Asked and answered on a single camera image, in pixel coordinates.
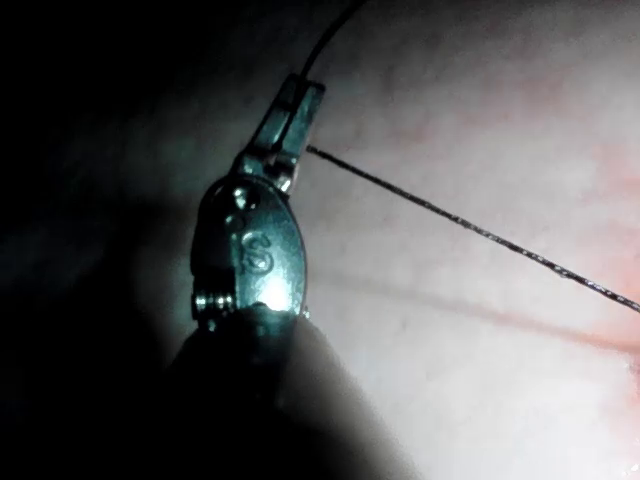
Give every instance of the metal jaw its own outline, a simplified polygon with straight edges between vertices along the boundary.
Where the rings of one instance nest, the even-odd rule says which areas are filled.
[[[305,311],[306,252],[287,200],[324,90],[290,75],[229,175],[200,204],[191,248],[192,311],[206,330],[258,309],[271,319],[258,330],[279,335]],[[287,320],[274,324],[275,313]]]
[[[290,195],[298,159],[324,91],[322,84],[289,75],[231,172],[262,177]]]

